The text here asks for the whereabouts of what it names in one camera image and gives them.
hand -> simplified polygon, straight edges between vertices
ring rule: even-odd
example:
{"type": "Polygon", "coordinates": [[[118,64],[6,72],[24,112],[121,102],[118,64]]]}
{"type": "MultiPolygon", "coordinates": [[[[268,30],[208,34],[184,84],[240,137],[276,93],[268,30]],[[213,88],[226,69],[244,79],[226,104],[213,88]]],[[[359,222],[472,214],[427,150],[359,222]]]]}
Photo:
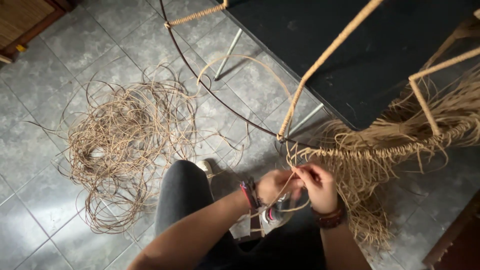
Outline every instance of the hand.
{"type": "Polygon", "coordinates": [[[305,183],[313,210],[320,214],[336,210],[336,184],[331,173],[313,163],[293,167],[292,171],[305,183]]]}
{"type": "MultiPolygon", "coordinates": [[[[259,199],[267,205],[274,202],[292,174],[291,170],[273,170],[262,176],[256,187],[259,199]]],[[[280,194],[280,197],[287,192],[292,192],[291,198],[298,200],[301,195],[301,187],[303,187],[303,181],[298,178],[292,178],[282,194],[280,194]]]]}

white sneaker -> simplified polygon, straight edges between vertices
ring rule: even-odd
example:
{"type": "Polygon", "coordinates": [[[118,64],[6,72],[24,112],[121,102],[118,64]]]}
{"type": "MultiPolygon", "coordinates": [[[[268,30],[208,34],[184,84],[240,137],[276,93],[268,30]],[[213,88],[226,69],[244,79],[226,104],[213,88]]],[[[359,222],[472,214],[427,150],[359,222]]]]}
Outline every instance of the white sneaker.
{"type": "Polygon", "coordinates": [[[195,163],[195,165],[197,165],[198,168],[202,169],[202,171],[205,172],[205,174],[207,175],[208,184],[211,184],[212,178],[213,178],[213,172],[212,172],[212,166],[210,166],[208,161],[202,160],[195,163]]]}

metal table leg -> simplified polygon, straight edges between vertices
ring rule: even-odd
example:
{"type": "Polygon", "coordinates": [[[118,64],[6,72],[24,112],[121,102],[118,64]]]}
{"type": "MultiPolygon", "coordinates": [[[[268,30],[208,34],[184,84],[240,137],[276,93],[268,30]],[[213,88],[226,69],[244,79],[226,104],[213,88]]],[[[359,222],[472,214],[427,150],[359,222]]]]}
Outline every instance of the metal table leg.
{"type": "MultiPolygon", "coordinates": [[[[235,35],[235,38],[233,38],[232,44],[230,45],[230,48],[227,51],[227,55],[232,54],[233,49],[235,48],[235,45],[240,39],[240,35],[242,34],[242,29],[239,29],[237,34],[235,35]]],[[[220,73],[222,72],[223,68],[225,67],[225,64],[227,63],[228,57],[224,58],[220,67],[216,71],[215,77],[213,78],[214,81],[218,81],[218,77],[220,76],[220,73]]]]}
{"type": "Polygon", "coordinates": [[[305,124],[312,116],[314,116],[316,113],[318,113],[319,110],[321,110],[324,107],[323,103],[320,103],[315,109],[313,109],[305,118],[303,118],[300,123],[298,123],[296,126],[292,128],[292,130],[289,131],[289,134],[294,134],[297,130],[300,129],[300,127],[305,124]]]}

gray tile floor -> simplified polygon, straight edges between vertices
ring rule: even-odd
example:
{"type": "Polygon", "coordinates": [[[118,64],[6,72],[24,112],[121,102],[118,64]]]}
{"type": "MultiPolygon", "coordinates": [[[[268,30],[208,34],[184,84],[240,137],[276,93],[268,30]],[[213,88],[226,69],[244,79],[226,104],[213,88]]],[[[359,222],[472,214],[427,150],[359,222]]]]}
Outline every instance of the gray tile floor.
{"type": "MultiPolygon", "coordinates": [[[[212,6],[209,0],[164,2],[172,18],[212,6]]],[[[165,58],[180,74],[180,80],[185,80],[186,87],[196,91],[159,11],[157,0],[85,1],[32,40],[16,63],[0,70],[2,270],[120,270],[153,239],[152,214],[143,214],[134,230],[123,235],[93,233],[83,221],[86,194],[61,177],[51,164],[51,160],[65,163],[57,156],[65,143],[25,121],[56,128],[71,95],[71,111],[85,108],[85,90],[74,90],[95,73],[95,79],[101,81],[136,82],[143,69],[165,58]]],[[[203,67],[224,55],[237,29],[224,14],[214,13],[175,27],[175,36],[185,55],[203,67]]],[[[247,35],[241,36],[234,53],[266,63],[290,91],[295,89],[297,82],[247,35]]],[[[208,69],[210,78],[218,66],[219,62],[208,69]]],[[[212,89],[236,111],[276,132],[288,109],[283,88],[265,69],[250,61],[230,59],[225,71],[212,89]]],[[[308,93],[302,94],[295,120],[317,104],[308,93]]],[[[235,167],[239,157],[222,140],[210,137],[198,146],[217,169],[230,170],[229,179],[214,178],[216,198],[235,189],[231,178],[259,177],[285,165],[273,137],[258,130],[251,130],[247,136],[245,124],[209,96],[198,98],[196,106],[197,117],[216,118],[216,123],[197,121],[204,130],[202,136],[209,130],[219,130],[233,145],[244,145],[235,167]]],[[[324,117],[321,113],[317,119],[324,117]]],[[[392,230],[396,238],[390,251],[373,252],[372,266],[376,270],[422,268],[421,259],[480,187],[480,150],[452,149],[449,153],[450,163],[441,172],[410,173],[392,181],[392,230]]]]}

wooden cabinet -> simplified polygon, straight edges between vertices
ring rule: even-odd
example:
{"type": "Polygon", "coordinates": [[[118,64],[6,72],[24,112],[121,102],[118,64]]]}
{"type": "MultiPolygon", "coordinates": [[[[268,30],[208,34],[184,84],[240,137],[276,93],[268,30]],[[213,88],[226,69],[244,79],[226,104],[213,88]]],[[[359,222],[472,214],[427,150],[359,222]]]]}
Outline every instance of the wooden cabinet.
{"type": "Polygon", "coordinates": [[[0,55],[11,58],[64,14],[52,0],[0,0],[0,55]]]}

